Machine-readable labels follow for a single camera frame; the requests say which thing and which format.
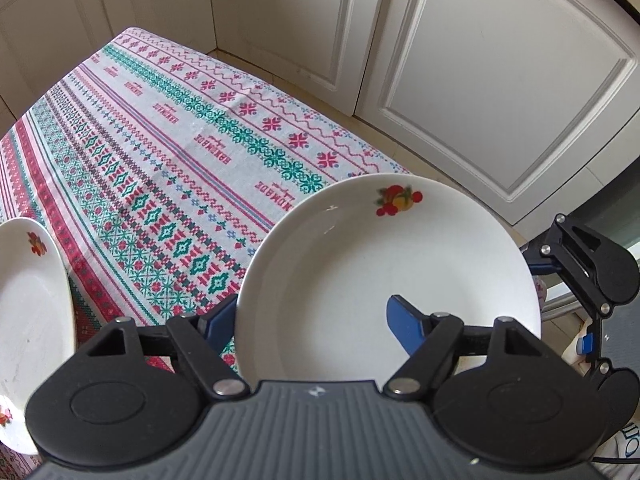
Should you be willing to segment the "white kitchen cabinets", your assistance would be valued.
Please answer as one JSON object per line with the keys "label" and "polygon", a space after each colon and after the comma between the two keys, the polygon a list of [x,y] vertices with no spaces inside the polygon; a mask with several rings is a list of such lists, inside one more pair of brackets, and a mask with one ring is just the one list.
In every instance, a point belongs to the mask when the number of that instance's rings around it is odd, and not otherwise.
{"label": "white kitchen cabinets", "polygon": [[358,116],[514,226],[639,156],[639,0],[1,0],[3,103],[131,26]]}

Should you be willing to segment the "white plate with fruit print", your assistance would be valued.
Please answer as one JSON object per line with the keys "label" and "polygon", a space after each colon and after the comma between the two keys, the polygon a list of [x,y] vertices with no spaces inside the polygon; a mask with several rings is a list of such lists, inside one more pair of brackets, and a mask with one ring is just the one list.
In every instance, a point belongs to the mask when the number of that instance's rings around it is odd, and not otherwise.
{"label": "white plate with fruit print", "polygon": [[424,314],[541,331],[532,274],[492,214],[437,181],[368,174],[309,196],[262,241],[236,311],[241,376],[386,382],[408,356],[387,325],[395,295]]}

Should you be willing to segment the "white plate with flower print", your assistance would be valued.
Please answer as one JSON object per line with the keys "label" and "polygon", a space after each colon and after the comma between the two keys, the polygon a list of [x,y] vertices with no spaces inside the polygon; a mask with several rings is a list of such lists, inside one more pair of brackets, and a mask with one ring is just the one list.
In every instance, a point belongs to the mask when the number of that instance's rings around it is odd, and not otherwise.
{"label": "white plate with flower print", "polygon": [[32,394],[76,348],[70,284],[60,252],[31,218],[1,223],[1,443],[38,453],[26,422]]}

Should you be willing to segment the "patterned tablecloth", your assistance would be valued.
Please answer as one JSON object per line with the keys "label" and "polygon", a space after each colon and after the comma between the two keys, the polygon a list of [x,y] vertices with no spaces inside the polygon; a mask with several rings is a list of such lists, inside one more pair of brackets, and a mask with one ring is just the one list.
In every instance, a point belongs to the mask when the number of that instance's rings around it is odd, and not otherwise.
{"label": "patterned tablecloth", "polygon": [[1,142],[1,215],[43,224],[78,344],[119,315],[160,325],[240,290],[308,195],[397,162],[253,75],[130,27]]}

